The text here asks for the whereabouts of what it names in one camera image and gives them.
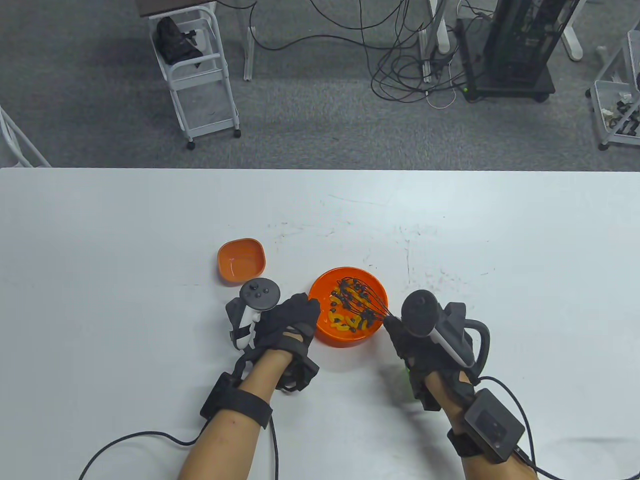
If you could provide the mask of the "person's left hand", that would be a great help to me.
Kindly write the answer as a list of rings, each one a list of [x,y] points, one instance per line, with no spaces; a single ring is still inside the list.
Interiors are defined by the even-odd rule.
[[[268,353],[284,354],[288,360],[276,390],[286,393],[304,390],[319,372],[318,365],[309,358],[309,347],[317,332],[320,313],[318,300],[303,292],[259,313],[251,326],[235,330],[233,338],[247,333],[248,343],[240,347],[242,355],[234,365],[233,376],[242,377],[248,364],[258,365]]]

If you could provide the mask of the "person's right hand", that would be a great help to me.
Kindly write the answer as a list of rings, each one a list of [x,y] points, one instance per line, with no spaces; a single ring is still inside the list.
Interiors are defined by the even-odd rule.
[[[467,386],[460,379],[460,373],[468,370],[455,361],[446,350],[429,338],[418,338],[409,333],[400,318],[388,316],[383,325],[388,332],[395,351],[405,363],[414,398],[427,411],[439,411],[444,402],[437,400],[425,379],[432,373],[439,375],[444,383],[445,393],[450,393],[457,405],[470,407],[474,402],[474,386]]]

